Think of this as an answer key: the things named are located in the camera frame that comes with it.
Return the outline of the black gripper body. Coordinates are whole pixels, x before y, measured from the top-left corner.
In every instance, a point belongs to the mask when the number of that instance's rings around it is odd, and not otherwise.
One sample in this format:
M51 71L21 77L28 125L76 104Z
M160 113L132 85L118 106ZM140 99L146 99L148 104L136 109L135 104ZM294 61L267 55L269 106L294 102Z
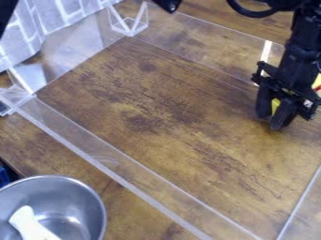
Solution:
M297 98L300 109L297 116L312 120L316 110L321 105L321 97L312 90L312 85L320 73L321 47L300 44L286 44L285 52L278 66L265 61L257 63L257 71L251 74L251 81L267 87L274 98ZM305 100L312 101L312 106L305 107Z

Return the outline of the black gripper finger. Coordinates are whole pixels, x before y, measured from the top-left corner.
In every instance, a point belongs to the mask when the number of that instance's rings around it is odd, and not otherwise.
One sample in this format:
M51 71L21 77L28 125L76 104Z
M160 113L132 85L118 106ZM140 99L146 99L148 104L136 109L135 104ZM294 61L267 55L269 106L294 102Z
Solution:
M272 101L274 99L273 91L261 86L257 93L255 100L255 114L259 119L272 117Z
M298 114L300 101L296 97L274 98L270 101L270 128L286 127Z

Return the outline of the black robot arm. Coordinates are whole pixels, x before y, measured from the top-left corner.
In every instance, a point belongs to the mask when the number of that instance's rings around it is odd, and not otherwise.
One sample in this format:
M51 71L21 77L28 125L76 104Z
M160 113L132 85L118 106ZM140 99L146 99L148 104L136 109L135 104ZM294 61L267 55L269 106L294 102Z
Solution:
M49 82L100 53L122 38L135 38L151 46L218 70L258 86L255 115L270 121L270 128L286 127L296 117L312 120L321 107L321 0L269 1L270 8L251 11L235 0L233 10L249 18L266 18L290 11L290 38L272 41L201 20L178 11L181 0L140 4L136 16L124 18L112 5L51 35L49 47L36 52L45 63L23 57L0 64L13 81L17 96L33 95Z

